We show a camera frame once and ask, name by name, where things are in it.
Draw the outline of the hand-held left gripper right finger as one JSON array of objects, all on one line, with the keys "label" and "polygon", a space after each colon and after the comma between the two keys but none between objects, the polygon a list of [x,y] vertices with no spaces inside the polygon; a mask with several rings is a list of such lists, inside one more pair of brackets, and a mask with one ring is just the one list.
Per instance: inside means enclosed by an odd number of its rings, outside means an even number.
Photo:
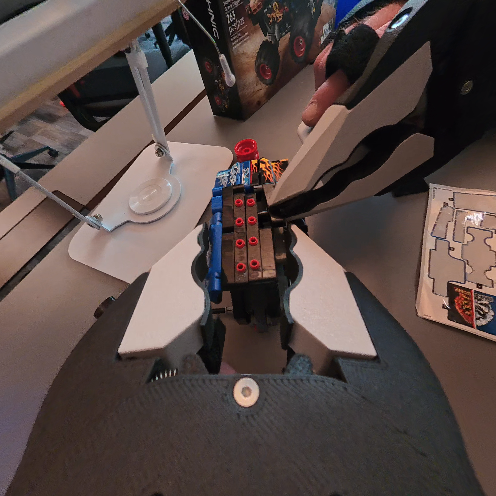
[{"label": "hand-held left gripper right finger", "polygon": [[335,358],[375,359],[345,270],[295,225],[285,241],[283,347],[317,375],[327,375]]}]

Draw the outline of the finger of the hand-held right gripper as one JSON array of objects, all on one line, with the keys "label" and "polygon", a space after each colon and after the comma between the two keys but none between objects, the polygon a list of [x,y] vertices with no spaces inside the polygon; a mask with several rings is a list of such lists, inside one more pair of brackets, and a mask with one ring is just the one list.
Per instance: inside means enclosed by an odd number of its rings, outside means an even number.
[{"label": "finger of the hand-held right gripper", "polygon": [[392,144],[372,149],[356,164],[337,171],[317,189],[271,207],[281,218],[303,218],[371,197],[433,157],[435,140],[403,133]]},{"label": "finger of the hand-held right gripper", "polygon": [[332,166],[348,159],[367,135],[409,115],[431,71],[431,47],[426,42],[356,107],[330,106],[290,161],[268,200],[269,206],[310,191]]}]

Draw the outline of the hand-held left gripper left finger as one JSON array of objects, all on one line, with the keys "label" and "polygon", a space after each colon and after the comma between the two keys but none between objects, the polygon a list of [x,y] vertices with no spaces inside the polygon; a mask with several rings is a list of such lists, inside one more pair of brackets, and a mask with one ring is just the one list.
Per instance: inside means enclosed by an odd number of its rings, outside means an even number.
[{"label": "hand-held left gripper left finger", "polygon": [[152,266],[118,349],[122,358],[157,356],[175,369],[183,356],[199,353],[208,372],[219,372],[225,326],[213,318],[203,282],[207,251],[203,224]]}]

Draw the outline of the brick-built toy truck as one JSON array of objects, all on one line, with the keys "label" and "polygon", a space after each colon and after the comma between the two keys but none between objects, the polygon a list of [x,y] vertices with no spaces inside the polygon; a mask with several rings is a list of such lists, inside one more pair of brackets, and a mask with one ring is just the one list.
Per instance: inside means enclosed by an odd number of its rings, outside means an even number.
[{"label": "brick-built toy truck", "polygon": [[267,204],[288,164],[267,158],[237,162],[216,174],[212,189],[210,300],[220,303],[229,292],[235,321],[258,332],[280,323],[282,298],[295,278],[287,261],[289,224]]}]

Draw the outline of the person's right hand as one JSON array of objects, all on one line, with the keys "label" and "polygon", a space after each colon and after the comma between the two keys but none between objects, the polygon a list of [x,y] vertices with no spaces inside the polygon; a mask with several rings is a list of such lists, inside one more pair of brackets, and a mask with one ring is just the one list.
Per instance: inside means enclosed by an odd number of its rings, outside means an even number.
[{"label": "person's right hand", "polygon": [[[405,3],[406,1],[387,1],[381,9],[376,9],[373,14],[365,17],[363,20],[352,23],[345,29],[345,32],[349,33],[357,25],[365,24],[374,29],[375,33],[381,37],[388,24],[398,14]],[[350,87],[347,76],[341,70],[336,71],[331,76],[325,75],[326,61],[333,49],[333,44],[333,42],[330,42],[318,55],[313,64],[315,93],[301,115],[302,122],[308,127],[314,127],[326,109]]]}]

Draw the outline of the black cylinder part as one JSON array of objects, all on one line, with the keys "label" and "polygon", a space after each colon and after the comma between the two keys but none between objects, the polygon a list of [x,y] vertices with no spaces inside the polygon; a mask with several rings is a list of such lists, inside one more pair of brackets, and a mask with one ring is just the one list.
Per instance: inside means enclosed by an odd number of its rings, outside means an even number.
[{"label": "black cylinder part", "polygon": [[99,319],[103,315],[103,313],[108,309],[108,307],[115,301],[116,298],[114,296],[110,296],[106,298],[104,301],[102,301],[94,312],[94,318]]}]

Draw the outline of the red wheel rim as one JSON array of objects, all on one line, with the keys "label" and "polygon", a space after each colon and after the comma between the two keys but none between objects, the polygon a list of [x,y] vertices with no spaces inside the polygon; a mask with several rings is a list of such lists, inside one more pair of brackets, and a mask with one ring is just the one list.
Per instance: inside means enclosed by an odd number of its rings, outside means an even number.
[{"label": "red wheel rim", "polygon": [[257,142],[250,138],[239,141],[234,146],[234,152],[240,163],[259,158]]}]

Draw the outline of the sticker sheet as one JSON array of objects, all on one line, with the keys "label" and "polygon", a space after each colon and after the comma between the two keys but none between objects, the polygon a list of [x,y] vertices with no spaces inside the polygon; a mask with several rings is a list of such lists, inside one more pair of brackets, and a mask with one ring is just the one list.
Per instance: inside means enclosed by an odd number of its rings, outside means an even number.
[{"label": "sticker sheet", "polygon": [[495,192],[431,184],[416,310],[495,340]]}]

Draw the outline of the clear round disc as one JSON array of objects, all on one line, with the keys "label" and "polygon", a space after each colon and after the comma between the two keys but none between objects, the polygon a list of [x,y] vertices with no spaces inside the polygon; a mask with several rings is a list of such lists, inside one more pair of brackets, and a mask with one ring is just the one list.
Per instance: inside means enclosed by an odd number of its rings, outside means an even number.
[{"label": "clear round disc", "polygon": [[164,207],[172,194],[170,182],[163,178],[150,179],[137,186],[130,194],[129,207],[139,215],[147,215]]}]

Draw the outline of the black toy set box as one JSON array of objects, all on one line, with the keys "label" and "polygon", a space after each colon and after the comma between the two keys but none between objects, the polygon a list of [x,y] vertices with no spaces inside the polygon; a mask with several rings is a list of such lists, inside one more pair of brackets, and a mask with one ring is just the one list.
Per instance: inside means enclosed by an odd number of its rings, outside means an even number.
[{"label": "black toy set box", "polygon": [[334,29],[337,1],[185,5],[185,27],[213,114],[245,120],[315,60]]}]

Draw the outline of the blue storage bin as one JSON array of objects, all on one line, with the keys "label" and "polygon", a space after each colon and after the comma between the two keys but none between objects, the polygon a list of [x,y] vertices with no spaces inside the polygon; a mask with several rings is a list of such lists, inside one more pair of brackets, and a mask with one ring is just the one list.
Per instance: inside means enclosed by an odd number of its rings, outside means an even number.
[{"label": "blue storage bin", "polygon": [[336,21],[335,27],[351,12],[360,0],[338,0],[336,7]]}]

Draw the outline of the black office chair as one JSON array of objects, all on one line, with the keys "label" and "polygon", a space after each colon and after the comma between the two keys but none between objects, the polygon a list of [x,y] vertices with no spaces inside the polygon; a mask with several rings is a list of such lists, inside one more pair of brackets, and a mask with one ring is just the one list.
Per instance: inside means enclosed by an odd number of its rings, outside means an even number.
[{"label": "black office chair", "polygon": [[[179,13],[162,20],[139,37],[150,82],[157,80],[189,50],[189,39]],[[119,51],[66,90],[60,100],[85,128],[97,131],[138,96],[124,51]]]}]

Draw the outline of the beige flat panel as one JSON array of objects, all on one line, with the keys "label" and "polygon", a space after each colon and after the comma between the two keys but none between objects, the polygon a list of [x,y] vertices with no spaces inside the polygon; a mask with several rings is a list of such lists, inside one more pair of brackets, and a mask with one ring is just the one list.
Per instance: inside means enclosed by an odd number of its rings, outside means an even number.
[{"label": "beige flat panel", "polygon": [[152,9],[140,14],[138,20],[129,21],[117,28],[96,45],[76,56],[58,70],[30,85],[4,105],[1,105],[1,131],[6,130],[33,112],[40,104],[66,89],[78,78],[82,77],[98,64],[108,59],[115,52],[124,49],[131,40],[138,37],[146,29],[158,23],[178,8],[179,3],[171,11],[165,8]]}]

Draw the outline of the white stand with base plate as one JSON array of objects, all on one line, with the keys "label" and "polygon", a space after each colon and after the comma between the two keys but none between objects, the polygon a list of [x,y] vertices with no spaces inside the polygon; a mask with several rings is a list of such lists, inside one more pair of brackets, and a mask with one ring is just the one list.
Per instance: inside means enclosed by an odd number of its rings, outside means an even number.
[{"label": "white stand with base plate", "polygon": [[[148,64],[137,40],[126,57],[153,131],[153,143],[138,154],[95,212],[78,213],[25,175],[10,159],[1,158],[1,165],[83,222],[69,245],[72,259],[130,283],[197,227],[211,199],[215,175],[231,164],[233,154],[225,147],[167,142],[164,130],[160,129]],[[152,214],[134,213],[129,207],[131,192],[153,178],[170,182],[169,201]]]}]

